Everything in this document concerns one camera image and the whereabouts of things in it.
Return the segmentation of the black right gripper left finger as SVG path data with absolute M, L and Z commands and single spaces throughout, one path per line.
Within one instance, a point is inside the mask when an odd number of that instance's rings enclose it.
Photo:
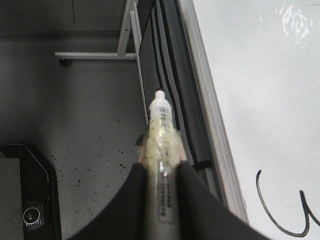
M 141 240 L 146 197 L 146 170 L 135 163 L 108 205 L 70 237 L 71 240 Z

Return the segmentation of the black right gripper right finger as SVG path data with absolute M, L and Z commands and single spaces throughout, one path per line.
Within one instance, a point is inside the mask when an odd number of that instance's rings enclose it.
M 267 239 L 229 211 L 187 162 L 177 167 L 176 190 L 183 240 Z

